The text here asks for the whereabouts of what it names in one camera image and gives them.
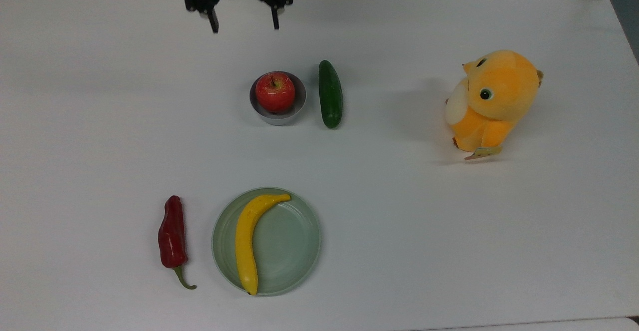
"stuffed animal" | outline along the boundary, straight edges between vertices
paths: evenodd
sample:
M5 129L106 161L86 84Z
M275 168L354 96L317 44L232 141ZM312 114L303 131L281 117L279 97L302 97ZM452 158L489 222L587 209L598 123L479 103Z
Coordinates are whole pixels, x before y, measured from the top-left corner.
M498 147L528 112L543 73L523 56L495 51L463 64L466 78L446 100L445 119L464 151Z

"plush toy tag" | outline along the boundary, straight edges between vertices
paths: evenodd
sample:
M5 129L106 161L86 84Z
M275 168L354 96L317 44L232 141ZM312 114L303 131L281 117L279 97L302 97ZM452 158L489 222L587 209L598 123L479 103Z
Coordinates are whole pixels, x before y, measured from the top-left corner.
M477 149L475 149L475 152L470 156L466 156L464 160L485 158L486 156L497 155L501 152L502 152L501 146L477 147Z

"plate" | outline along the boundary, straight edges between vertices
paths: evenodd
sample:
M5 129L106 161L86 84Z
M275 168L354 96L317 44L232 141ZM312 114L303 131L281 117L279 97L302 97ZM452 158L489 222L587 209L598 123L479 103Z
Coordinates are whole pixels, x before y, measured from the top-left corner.
M320 224L299 196L280 188L249 190L231 201L217 218L212 237L215 265L242 292L235 260L235 227L244 206L262 194L289 194L260 217L253 232L253 253L258 267L258 295L289 292L311 273L320 255Z

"bowl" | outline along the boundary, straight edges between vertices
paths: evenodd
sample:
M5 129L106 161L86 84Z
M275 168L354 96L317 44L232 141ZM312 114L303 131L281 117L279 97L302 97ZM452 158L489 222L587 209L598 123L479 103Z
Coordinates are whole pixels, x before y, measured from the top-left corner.
M266 74L260 76L260 78L257 78L254 81L253 86L251 86L251 91L249 92L249 100L251 101L251 106L253 106L253 110L255 110L255 112L258 113L258 115L260 116L260 119L262 119L263 121L271 125L276 125L276 126L286 125L292 122L292 120L294 120L295 117L299 115L300 111L304 107L304 104L306 103L306 89L304 88L304 84L302 83L302 81L297 76L290 74L290 72L285 72L285 71L272 71L272 72L282 72L283 74L288 76L289 79L291 79L291 81L293 82L293 86L295 88L295 99L293 100L293 105L288 110L284 112L279 112L279 113L268 112L266 111L266 109L260 106L260 104L258 103L258 97L255 95L255 85L257 85L258 80L260 80L260 78L262 78L262 76Z

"pepper stem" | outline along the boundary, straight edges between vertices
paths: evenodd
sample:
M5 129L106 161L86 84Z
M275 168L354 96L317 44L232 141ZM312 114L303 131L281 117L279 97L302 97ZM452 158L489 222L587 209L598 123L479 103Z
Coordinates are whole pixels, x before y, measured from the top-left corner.
M173 270L178 275L178 280L180 280L180 283L182 284L182 286L184 286L185 288L188 288L189 290L193 290L194 288L198 287L196 285L189 285L187 284L186 281L184 281L184 276L182 275L182 265L174 267Z

